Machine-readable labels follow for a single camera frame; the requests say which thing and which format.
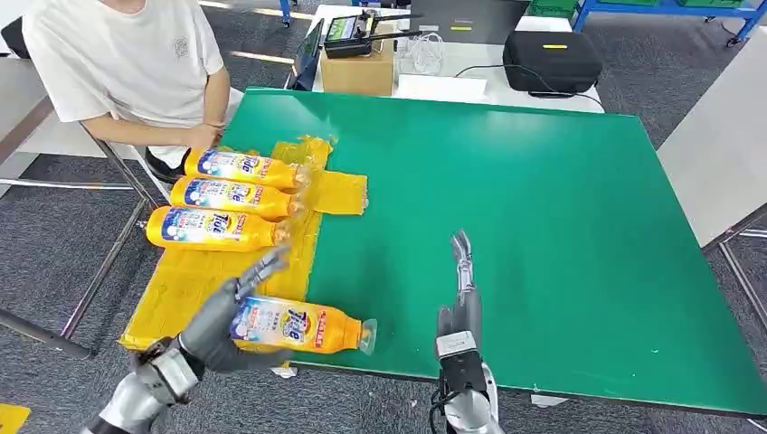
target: robotic hand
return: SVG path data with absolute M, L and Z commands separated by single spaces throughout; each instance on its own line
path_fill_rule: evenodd
M 82 434 L 144 434 L 169 406 L 186 403 L 186 393 L 205 369 L 219 373 L 279 366 L 291 352 L 246 353 L 229 335 L 240 303 L 272 273 L 284 269 L 287 248 L 270 250 L 239 278 L 227 280 L 176 338 L 164 338 L 137 359 L 134 372 L 118 384 L 111 400 Z
M 443 306 L 437 318 L 440 388 L 431 397 L 431 432 L 437 432 L 434 413 L 439 410 L 451 434 L 503 434 L 498 425 L 496 381 L 479 355 L 482 310 L 474 286 L 471 244 L 464 231 L 453 235 L 451 243 L 458 262 L 458 295 L 455 306 Z

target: white t-shirt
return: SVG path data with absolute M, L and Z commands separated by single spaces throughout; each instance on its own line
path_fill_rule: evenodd
M 146 0 L 135 14 L 99 0 L 39 0 L 24 15 L 24 41 L 62 122 L 110 113 L 190 127 L 202 122 L 208 75 L 223 66 L 195 0 Z M 240 98 L 232 90 L 227 117 Z M 186 147 L 150 150 L 175 168 Z

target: yellow plastic sheet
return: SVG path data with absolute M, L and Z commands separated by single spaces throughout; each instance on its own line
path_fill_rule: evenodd
M 21 405 L 0 404 L 0 434 L 16 434 L 29 417 L 30 410 Z
M 310 196 L 320 209 L 362 213 L 366 179 L 360 175 L 326 172 L 325 165 L 332 150 L 326 140 L 302 137 L 298 144 L 278 142 L 271 156 L 289 163 L 308 161 L 314 185 L 310 185 Z M 357 197 L 357 203 L 346 198 L 350 192 Z M 256 292 L 294 300 L 306 297 L 321 220 L 322 213 L 312 209 L 294 222 L 288 268 L 275 274 Z M 128 349 L 144 350 L 163 336 L 177 335 L 213 291 L 227 278 L 240 275 L 264 251 L 238 253 L 166 249 L 119 342 Z M 263 347 L 239 341 L 237 345 L 254 350 Z

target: green table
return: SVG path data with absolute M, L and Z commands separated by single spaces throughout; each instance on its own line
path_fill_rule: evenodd
M 362 217 L 327 215 L 307 300 L 377 318 L 375 353 L 302 363 L 434 378 L 449 236 L 471 238 L 497 383 L 767 414 L 767 390 L 639 120 L 249 89 L 223 143 L 338 137 Z

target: detergent bottle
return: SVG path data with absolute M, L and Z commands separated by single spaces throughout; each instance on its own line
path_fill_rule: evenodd
M 298 194 L 287 194 L 266 185 L 226 179 L 185 176 L 170 192 L 173 206 L 253 212 L 267 220 L 287 217 L 303 208 Z
M 254 251 L 289 238 L 287 222 L 255 214 L 162 206 L 149 216 L 147 238 L 160 247 L 189 250 Z
M 378 322 L 360 321 L 321 305 L 282 298 L 247 297 L 232 321 L 232 338 L 331 354 L 359 349 L 372 354 Z
M 300 165 L 215 148 L 193 149 L 186 158 L 184 171 L 190 176 L 225 178 L 279 189 L 295 189 L 308 182 L 308 173 Z

